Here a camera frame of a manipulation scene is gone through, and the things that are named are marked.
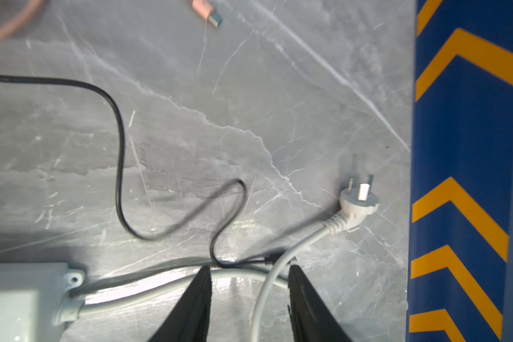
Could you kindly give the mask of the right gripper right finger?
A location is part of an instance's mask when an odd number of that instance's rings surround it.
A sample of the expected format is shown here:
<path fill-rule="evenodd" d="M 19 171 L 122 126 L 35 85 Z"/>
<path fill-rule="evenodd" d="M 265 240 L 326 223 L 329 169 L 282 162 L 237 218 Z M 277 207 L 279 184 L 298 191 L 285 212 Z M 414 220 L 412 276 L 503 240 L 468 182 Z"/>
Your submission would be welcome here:
<path fill-rule="evenodd" d="M 352 342 L 300 266 L 290 266 L 288 285 L 289 315 L 295 341 Z"/>

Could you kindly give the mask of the white blue power strip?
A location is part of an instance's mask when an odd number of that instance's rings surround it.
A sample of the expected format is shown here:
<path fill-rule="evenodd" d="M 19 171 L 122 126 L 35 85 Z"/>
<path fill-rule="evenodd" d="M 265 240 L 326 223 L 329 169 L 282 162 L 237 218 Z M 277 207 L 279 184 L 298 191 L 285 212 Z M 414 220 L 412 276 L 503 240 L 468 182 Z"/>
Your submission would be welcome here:
<path fill-rule="evenodd" d="M 0 264 L 0 341 L 59 341 L 82 301 L 86 274 L 66 263 Z"/>

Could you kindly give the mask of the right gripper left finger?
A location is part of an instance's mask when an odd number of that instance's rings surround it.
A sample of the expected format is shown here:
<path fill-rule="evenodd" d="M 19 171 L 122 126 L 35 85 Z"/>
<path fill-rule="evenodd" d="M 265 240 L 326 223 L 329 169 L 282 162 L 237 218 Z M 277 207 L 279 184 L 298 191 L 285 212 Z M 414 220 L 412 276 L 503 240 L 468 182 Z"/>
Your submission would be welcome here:
<path fill-rule="evenodd" d="M 212 303 L 212 278 L 208 266 L 202 267 L 175 305 L 153 341 L 206 341 Z"/>

